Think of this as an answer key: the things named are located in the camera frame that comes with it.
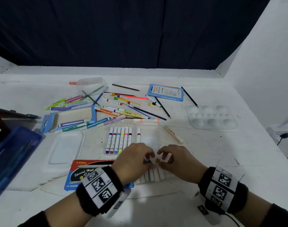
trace black sleeve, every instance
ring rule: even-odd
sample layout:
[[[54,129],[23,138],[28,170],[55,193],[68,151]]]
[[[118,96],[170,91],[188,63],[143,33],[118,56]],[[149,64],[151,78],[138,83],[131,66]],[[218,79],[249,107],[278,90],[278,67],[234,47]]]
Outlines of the black sleeve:
[[[44,211],[41,211],[35,216],[29,218],[26,222],[19,225],[18,227],[34,227],[34,226],[50,227]]]
[[[288,226],[288,211],[272,204],[260,227]]]

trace plastic container lid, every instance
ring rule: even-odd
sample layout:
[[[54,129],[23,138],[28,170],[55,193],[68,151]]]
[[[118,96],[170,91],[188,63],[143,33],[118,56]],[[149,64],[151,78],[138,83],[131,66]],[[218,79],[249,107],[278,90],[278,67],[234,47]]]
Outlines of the plastic container lid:
[[[102,77],[80,79],[77,84],[77,95],[100,95],[107,87]]]

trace white plastic palette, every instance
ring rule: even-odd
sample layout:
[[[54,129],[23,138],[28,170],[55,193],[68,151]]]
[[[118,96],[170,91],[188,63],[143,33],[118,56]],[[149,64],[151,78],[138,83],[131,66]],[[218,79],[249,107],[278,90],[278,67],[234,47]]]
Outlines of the white plastic palette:
[[[186,107],[190,123],[199,129],[235,129],[238,123],[227,106]]]

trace person's right hand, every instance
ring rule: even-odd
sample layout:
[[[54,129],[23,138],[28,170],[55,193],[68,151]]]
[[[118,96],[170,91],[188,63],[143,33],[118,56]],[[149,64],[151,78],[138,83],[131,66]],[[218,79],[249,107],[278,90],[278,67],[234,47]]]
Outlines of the person's right hand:
[[[198,184],[208,169],[200,163],[184,146],[168,145],[158,150],[157,154],[163,154],[165,160],[168,153],[171,157],[168,162],[160,162],[159,165],[179,177],[180,179]]]

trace blue marker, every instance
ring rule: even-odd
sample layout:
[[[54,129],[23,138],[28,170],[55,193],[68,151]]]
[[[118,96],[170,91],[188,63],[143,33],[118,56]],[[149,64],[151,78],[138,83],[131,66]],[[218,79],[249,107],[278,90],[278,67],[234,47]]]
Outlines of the blue marker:
[[[100,124],[100,123],[102,123],[102,122],[109,121],[109,120],[111,120],[110,117],[107,117],[107,118],[101,119],[101,120],[99,120],[99,121],[97,121],[97,122],[94,122],[94,123],[88,124],[87,126],[81,128],[80,131],[86,130],[86,129],[91,128],[91,127],[93,127],[93,126],[97,126],[98,124]]]

